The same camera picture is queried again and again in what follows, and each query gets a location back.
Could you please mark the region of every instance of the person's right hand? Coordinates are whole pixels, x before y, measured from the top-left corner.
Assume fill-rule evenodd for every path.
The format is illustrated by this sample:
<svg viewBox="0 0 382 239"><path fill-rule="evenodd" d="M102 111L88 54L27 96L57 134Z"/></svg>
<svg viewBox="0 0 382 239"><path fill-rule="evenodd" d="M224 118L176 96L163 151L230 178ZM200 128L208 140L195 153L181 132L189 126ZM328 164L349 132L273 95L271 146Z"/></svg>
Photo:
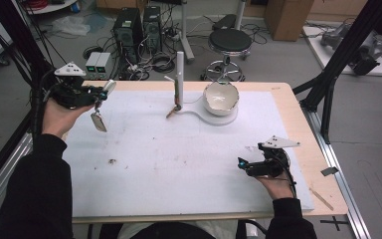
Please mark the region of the person's right hand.
<svg viewBox="0 0 382 239"><path fill-rule="evenodd" d="M82 113L90 110L93 106L94 105L70 110L58 105L52 98L48 99L43 116L42 133L53 134L62 138L64 133L74 126L77 118Z"/></svg>
<svg viewBox="0 0 382 239"><path fill-rule="evenodd" d="M287 176L284 172L277 177L259 176L256 177L256 180L266 188L272 200L293 198L289 182L287 181Z"/></svg>

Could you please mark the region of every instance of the shelf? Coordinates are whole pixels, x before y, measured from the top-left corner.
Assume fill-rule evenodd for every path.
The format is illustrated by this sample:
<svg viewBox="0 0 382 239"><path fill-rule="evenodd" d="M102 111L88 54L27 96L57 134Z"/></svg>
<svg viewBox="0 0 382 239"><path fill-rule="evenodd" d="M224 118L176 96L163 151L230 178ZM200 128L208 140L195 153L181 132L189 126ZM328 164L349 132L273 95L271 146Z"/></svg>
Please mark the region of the shelf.
<svg viewBox="0 0 382 239"><path fill-rule="evenodd" d="M58 11L60 9L69 7L69 6L71 6L75 2L77 2L77 0L66 0L64 4L49 4L48 6L46 6L43 9L29 11L29 13L32 13L32 14L43 14L43 13L48 13L48 12L54 12L54 11Z"/></svg>

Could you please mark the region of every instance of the black jacket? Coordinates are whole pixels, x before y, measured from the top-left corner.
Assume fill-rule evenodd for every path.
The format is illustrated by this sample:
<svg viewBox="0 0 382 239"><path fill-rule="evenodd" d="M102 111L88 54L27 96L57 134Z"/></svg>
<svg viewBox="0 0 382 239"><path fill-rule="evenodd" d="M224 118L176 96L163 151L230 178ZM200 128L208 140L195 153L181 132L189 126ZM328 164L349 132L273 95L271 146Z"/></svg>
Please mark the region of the black jacket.
<svg viewBox="0 0 382 239"><path fill-rule="evenodd" d="M34 152L20 159L0 209L0 238L73 238L71 169L62 160L66 148L58 137L43 134ZM316 238L299 200L275 200L274 209L266 238Z"/></svg>

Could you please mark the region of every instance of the metal stand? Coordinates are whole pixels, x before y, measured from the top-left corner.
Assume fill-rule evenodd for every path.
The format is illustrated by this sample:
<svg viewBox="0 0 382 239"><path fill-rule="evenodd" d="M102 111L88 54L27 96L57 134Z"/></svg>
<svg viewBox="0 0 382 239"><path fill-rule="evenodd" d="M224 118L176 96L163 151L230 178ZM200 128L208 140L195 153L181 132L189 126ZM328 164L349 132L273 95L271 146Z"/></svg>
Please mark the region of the metal stand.
<svg viewBox="0 0 382 239"><path fill-rule="evenodd" d="M310 112L316 112L318 104L324 98L320 132L327 143L330 143L328 133L334 84L368 34L381 19L382 0L369 0L324 70L316 78L293 89L295 94L299 94L312 88L308 96L300 102L301 107Z"/></svg>
<svg viewBox="0 0 382 239"><path fill-rule="evenodd" d="M240 2L238 3L237 19L235 21L235 29L237 30L241 29L241 22L243 20L246 2L247 0L240 0Z"/></svg>
<svg viewBox="0 0 382 239"><path fill-rule="evenodd" d="M190 44L187 39L187 0L182 0L182 31L179 32L179 39L182 43L182 48L187 58L187 63L194 61L194 54L192 53Z"/></svg>

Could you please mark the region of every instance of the computer tower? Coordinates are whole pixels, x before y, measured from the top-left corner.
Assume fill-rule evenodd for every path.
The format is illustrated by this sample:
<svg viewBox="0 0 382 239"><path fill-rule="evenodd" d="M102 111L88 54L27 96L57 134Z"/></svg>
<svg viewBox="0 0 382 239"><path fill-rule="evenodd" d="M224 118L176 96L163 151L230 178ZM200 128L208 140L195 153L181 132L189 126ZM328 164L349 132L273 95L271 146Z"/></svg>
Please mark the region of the computer tower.
<svg viewBox="0 0 382 239"><path fill-rule="evenodd" d="M162 51L162 35L160 21L160 7L147 6L144 8L142 18L144 29L144 39L147 53L157 53Z"/></svg>
<svg viewBox="0 0 382 239"><path fill-rule="evenodd" d="M143 41L142 25L138 8L121 8L112 28L116 45L131 64L140 61L139 45Z"/></svg>

